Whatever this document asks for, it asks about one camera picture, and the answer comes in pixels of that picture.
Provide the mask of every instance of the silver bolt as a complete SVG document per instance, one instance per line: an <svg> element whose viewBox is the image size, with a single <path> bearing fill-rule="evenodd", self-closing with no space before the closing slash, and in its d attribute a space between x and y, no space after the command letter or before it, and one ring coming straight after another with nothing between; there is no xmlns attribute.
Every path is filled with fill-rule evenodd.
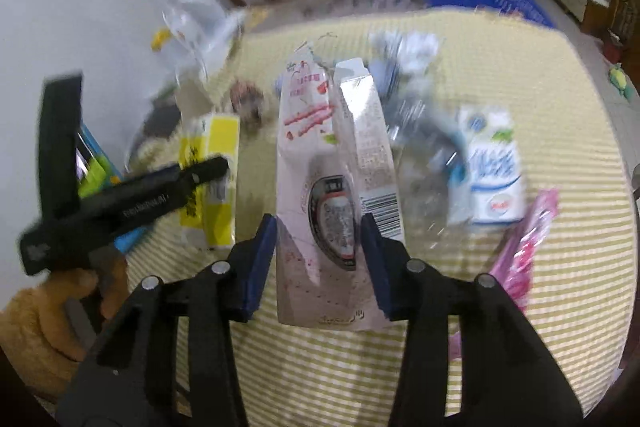
<svg viewBox="0 0 640 427"><path fill-rule="evenodd" d="M231 265L227 261L217 261L211 265L211 271L217 275L225 274L231 270Z"/></svg>
<svg viewBox="0 0 640 427"><path fill-rule="evenodd" d="M160 280L158 279L158 277L156 277L155 275L150 275L149 277L145 277L142 280L142 287L145 290L152 290L153 288L158 286L159 283L160 283Z"/></svg>
<svg viewBox="0 0 640 427"><path fill-rule="evenodd" d="M495 278L488 273L482 273L478 276L478 284L483 288L493 288L495 286Z"/></svg>
<svg viewBox="0 0 640 427"><path fill-rule="evenodd" d="M409 259L406 262L406 269L411 273L420 273L425 268L427 268L427 265L422 259Z"/></svg>

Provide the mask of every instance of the black tool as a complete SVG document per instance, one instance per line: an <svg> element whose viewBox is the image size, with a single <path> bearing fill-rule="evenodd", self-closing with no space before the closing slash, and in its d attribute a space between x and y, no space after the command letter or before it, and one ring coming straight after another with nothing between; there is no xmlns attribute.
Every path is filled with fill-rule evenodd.
<svg viewBox="0 0 640 427"><path fill-rule="evenodd" d="M174 164L81 200L76 177L81 86L82 76L76 75L44 87L38 138L42 219L20 238L27 275L91 268L92 251L185 206L197 185L223 178L228 169L221 157L184 170Z"/></svg>
<svg viewBox="0 0 640 427"><path fill-rule="evenodd" d="M362 218L362 247L376 300L392 321L408 320L390 426L572 427L582 410L536 330L497 280L450 279ZM445 417L448 317L460 318L462 405Z"/></svg>
<svg viewBox="0 0 640 427"><path fill-rule="evenodd" d="M192 279L146 277L108 323L56 410L63 427L247 426L229 321L257 310L276 242L265 215L255 237L238 243ZM176 410L179 317L189 317L192 418Z"/></svg>

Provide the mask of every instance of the blue and white carton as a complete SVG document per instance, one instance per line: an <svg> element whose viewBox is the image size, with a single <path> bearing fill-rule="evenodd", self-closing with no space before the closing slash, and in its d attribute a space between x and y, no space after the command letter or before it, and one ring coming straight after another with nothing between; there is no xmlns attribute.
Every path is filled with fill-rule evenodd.
<svg viewBox="0 0 640 427"><path fill-rule="evenodd" d="M474 225L507 225L524 217L525 182L509 111L463 105L458 126L466 140Z"/></svg>

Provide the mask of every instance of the yellow pattern on mat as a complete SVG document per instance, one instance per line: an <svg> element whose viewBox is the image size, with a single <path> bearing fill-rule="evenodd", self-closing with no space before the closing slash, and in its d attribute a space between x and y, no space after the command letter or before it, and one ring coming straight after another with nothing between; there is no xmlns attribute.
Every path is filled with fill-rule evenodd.
<svg viewBox="0 0 640 427"><path fill-rule="evenodd" d="M220 99L235 76L271 92L287 58L317 41L325 60L372 56L374 30L422 30L445 39L435 65L444 103L493 103L515 121L531 200L539 188L560 188L560 215L536 252L527 315L553 352L585 411L604 393L618 365L636 286L636 226L620 152L587 71L559 32L460 10L332 20L243 39L208 90ZM275 123L242 136L238 174L238 239L275 211ZM178 140L154 160L175 161ZM498 232L475 235L460 253L430 258L448 275L472 279L490 266ZM177 216L161 219L129 257L130 283L156 274L189 277L224 253L180 243ZM244 404L253 426L386 425L401 362L404 325L349 333L278 323L274 263L260 310L232 325ZM186 337L178 339L178 378L187 384ZM450 367L447 413L460 404L461 365Z"/></svg>

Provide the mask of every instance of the yellow package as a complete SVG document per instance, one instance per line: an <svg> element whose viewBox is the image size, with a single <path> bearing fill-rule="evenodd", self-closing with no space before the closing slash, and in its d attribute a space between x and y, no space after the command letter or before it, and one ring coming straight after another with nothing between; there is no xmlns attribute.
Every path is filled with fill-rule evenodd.
<svg viewBox="0 0 640 427"><path fill-rule="evenodd" d="M208 114L194 119L180 142L180 167L224 156L226 176L199 185L180 209L183 240L192 247L231 248L236 243L236 180L240 120L232 114Z"/></svg>

